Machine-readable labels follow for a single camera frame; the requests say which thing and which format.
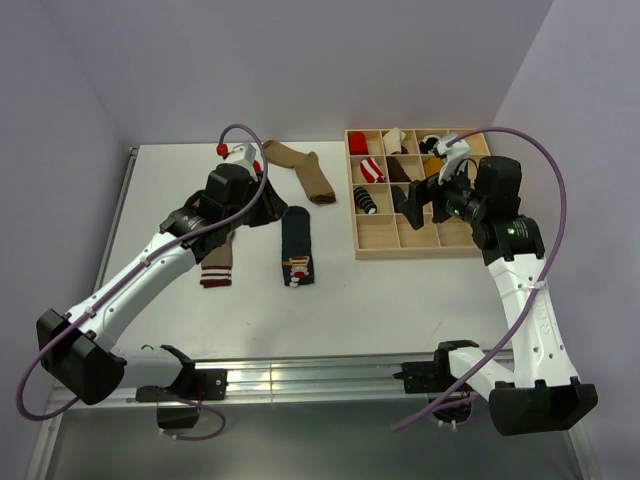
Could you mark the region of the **navy blue patterned sock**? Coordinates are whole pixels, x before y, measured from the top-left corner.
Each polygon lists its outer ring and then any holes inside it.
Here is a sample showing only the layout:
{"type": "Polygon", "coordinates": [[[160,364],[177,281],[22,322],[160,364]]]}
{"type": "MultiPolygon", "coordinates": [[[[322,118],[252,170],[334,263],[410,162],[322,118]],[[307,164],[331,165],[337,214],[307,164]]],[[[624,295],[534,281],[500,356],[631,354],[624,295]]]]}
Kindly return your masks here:
{"type": "Polygon", "coordinates": [[[281,266],[287,287],[315,281],[310,214],[304,207],[290,206],[281,219],[281,266]]]}

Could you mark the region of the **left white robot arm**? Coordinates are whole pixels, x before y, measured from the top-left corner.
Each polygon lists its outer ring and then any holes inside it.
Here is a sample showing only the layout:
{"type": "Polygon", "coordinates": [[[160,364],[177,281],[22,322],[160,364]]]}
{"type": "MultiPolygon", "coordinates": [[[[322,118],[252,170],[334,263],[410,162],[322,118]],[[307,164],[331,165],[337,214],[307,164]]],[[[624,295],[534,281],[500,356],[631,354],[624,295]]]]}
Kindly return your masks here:
{"type": "Polygon", "coordinates": [[[160,224],[144,250],[82,303],[36,322],[43,368],[79,400],[95,405],[126,385],[160,388],[183,399],[195,386],[195,362],[171,345],[130,354],[116,344],[132,321],[174,280],[223,246],[241,226],[282,218],[287,204],[265,174],[220,164],[204,189],[160,224]]]}

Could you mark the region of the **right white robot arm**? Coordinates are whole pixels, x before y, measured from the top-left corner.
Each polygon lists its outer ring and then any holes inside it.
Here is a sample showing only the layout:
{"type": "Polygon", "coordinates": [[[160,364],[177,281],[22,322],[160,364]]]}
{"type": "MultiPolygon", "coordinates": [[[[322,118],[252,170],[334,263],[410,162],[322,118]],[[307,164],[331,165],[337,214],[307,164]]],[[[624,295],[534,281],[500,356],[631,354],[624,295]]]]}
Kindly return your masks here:
{"type": "Polygon", "coordinates": [[[549,264],[537,223],[519,212],[522,169],[500,156],[480,160],[474,179],[457,168],[394,186],[392,200],[411,227],[458,219],[470,225],[472,239],[499,292],[512,347],[508,369],[470,340],[442,342],[426,382],[445,396],[468,386],[484,398],[503,436],[571,429],[598,403],[592,384],[579,378],[562,340],[546,285],[549,264]]]}

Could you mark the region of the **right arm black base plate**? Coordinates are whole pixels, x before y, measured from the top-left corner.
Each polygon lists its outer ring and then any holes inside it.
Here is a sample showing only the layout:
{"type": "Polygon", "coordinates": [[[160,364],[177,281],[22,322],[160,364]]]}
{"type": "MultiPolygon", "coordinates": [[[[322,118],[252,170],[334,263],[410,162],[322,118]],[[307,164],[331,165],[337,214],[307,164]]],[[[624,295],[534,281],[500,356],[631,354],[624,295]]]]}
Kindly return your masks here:
{"type": "MultiPolygon", "coordinates": [[[[401,370],[393,378],[403,382],[406,394],[436,394],[448,389],[456,379],[450,373],[448,354],[463,347],[477,347],[470,340],[441,342],[430,361],[413,361],[401,364],[401,370]]],[[[436,420],[451,427],[457,427],[471,419],[471,402],[444,408],[433,413],[436,420]]]]}

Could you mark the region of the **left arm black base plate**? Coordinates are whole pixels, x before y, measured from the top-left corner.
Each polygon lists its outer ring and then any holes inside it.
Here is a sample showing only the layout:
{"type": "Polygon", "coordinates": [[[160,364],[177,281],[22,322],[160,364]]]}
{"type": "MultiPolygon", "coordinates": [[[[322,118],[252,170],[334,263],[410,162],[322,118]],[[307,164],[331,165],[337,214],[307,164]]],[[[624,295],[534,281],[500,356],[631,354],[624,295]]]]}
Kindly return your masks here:
{"type": "Polygon", "coordinates": [[[204,401],[223,400],[226,394],[226,369],[198,370],[196,362],[173,346],[162,345],[162,349],[171,353],[181,363],[181,370],[168,387],[144,386],[136,390],[138,403],[161,403],[175,401],[180,408],[156,407],[156,422],[162,434],[182,441],[203,441],[223,433],[227,420],[222,412],[207,406],[204,401]],[[186,435],[185,431],[196,426],[206,414],[219,419],[218,428],[210,434],[186,435]]]}

